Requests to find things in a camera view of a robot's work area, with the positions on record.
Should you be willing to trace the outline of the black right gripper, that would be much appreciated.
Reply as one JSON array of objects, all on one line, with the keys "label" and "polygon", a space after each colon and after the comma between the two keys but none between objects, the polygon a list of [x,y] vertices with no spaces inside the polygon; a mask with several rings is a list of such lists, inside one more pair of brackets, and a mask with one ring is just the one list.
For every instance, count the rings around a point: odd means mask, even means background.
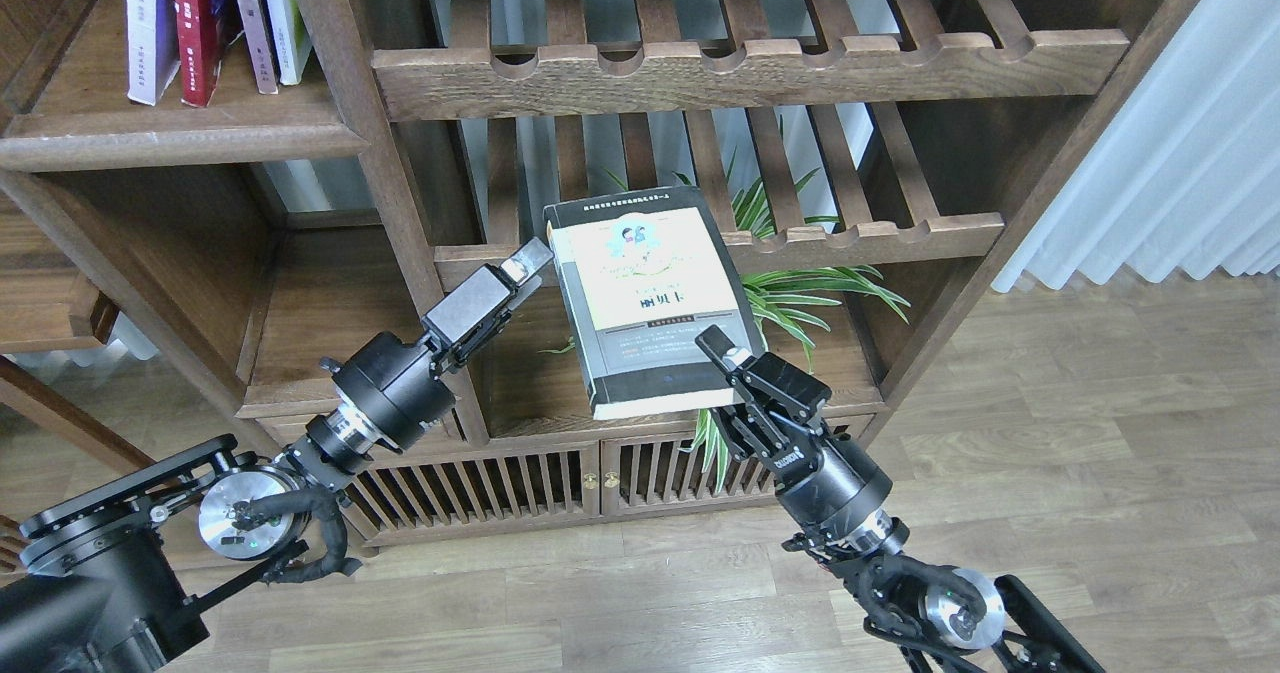
[{"label": "black right gripper", "polygon": [[735,458],[773,473],[774,495],[800,532],[790,553],[893,553],[893,519],[883,503],[892,484],[856,441],[831,432],[819,409],[831,390],[777,354],[755,357],[712,325],[695,344],[741,398],[716,409]]}]

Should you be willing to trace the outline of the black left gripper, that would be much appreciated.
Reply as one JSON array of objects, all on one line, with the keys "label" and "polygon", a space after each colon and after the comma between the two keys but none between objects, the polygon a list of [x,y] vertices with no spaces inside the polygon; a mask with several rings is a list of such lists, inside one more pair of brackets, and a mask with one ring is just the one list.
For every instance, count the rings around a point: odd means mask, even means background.
[{"label": "black left gripper", "polygon": [[456,403],[444,374],[465,367],[499,334],[552,260],[552,249],[532,237],[499,266],[476,269],[429,310],[416,342],[380,331],[344,363],[323,360],[340,397],[339,407],[320,418],[325,459],[367,464],[375,444],[401,453],[419,441]]}]

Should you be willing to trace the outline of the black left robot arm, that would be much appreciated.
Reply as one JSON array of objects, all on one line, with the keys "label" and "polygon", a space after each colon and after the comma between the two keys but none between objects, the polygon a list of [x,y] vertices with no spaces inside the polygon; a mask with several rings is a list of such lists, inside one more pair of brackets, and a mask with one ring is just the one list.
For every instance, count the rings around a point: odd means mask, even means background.
[{"label": "black left robot arm", "polygon": [[[5,672],[155,672],[206,640],[204,613],[256,582],[305,583],[360,567],[346,489],[381,447],[401,454],[454,407],[444,377],[493,339],[550,262],[530,241],[429,310],[424,334],[383,331],[328,360],[339,404],[273,459],[223,435],[32,516],[26,577],[3,590]],[[189,595],[163,551],[170,516],[198,505],[206,545],[250,568]]]}]

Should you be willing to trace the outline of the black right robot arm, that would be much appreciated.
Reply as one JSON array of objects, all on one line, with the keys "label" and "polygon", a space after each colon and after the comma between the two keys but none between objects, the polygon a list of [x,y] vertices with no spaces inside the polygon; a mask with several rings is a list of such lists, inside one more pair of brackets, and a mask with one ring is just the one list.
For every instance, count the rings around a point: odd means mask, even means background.
[{"label": "black right robot arm", "polygon": [[799,525],[783,548],[841,580],[865,610],[865,632],[893,644],[910,670],[973,672],[969,656],[984,649],[1009,672],[1100,670],[1019,578],[904,553],[909,528],[883,508],[892,484],[855,441],[829,432],[824,383],[733,345],[717,326],[696,342],[739,397],[712,412],[728,449],[773,473],[776,499]]}]

